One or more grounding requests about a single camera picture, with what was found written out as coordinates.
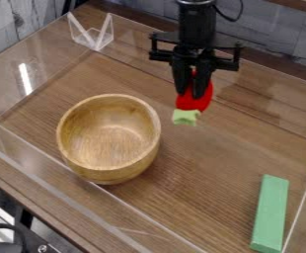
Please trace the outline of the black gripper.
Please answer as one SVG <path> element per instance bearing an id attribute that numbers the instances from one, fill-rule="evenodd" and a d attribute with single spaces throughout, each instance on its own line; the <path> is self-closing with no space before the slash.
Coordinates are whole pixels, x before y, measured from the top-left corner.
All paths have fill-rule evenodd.
<path id="1" fill-rule="evenodd" d="M 241 44 L 223 42 L 216 33 L 216 16 L 236 22 L 223 14 L 217 0 L 174 0 L 177 6 L 177 30 L 152 32 L 149 60 L 170 65 L 174 90 L 182 95 L 190 80 L 190 67 L 196 68 L 192 96 L 200 99 L 205 93 L 212 71 L 237 71 Z"/>

